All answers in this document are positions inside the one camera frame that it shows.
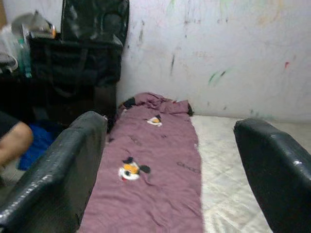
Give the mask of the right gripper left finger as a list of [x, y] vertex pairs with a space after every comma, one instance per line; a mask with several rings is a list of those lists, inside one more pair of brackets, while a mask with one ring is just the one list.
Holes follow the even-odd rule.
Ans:
[[88, 111], [63, 130], [0, 202], [0, 233], [76, 233], [96, 182], [107, 118]]

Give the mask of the pink cartoon print blanket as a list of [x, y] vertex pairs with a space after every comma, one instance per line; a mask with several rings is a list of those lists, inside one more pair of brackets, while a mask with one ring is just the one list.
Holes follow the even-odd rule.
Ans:
[[78, 233], [203, 233], [192, 113], [154, 93], [119, 107]]

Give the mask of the person in black dress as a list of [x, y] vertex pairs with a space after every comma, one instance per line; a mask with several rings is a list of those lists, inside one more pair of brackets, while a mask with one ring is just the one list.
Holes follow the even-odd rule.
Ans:
[[[33, 139], [33, 132], [27, 124], [0, 111], [0, 172], [12, 160], [23, 155]], [[4, 186], [0, 175], [0, 188]]]

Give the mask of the blue plastic container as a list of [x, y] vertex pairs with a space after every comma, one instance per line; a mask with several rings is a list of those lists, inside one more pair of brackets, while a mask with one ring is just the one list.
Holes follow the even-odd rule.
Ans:
[[55, 140], [55, 133], [57, 132], [57, 126], [47, 120], [29, 124], [29, 127], [33, 133], [33, 142], [19, 160], [18, 169], [22, 171], [28, 170], [48, 149]]

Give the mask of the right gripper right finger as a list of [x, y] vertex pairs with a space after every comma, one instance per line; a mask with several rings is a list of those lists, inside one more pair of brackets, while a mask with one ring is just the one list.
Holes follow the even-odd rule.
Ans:
[[247, 180], [273, 233], [311, 233], [311, 154], [264, 120], [239, 120], [233, 131]]

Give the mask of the tall glossy black bag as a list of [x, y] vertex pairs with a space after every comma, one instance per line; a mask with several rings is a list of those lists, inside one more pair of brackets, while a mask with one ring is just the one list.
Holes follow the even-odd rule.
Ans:
[[129, 0], [63, 0], [61, 38], [124, 46]]

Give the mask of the black bag with white print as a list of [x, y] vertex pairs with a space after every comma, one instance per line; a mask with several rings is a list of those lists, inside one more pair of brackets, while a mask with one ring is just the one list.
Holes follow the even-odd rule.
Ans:
[[100, 113], [107, 116], [111, 130], [116, 114], [116, 85], [121, 77], [122, 42], [31, 38], [29, 44], [33, 78], [49, 83], [58, 95], [73, 98], [88, 86], [105, 92], [107, 103]]

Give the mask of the grey quilted mattress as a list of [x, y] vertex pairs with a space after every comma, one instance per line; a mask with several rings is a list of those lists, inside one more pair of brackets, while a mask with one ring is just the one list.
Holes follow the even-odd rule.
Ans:
[[[202, 158], [205, 233], [273, 233], [251, 190], [237, 147], [239, 119], [194, 116]], [[291, 135], [311, 154], [311, 124], [267, 122]]]

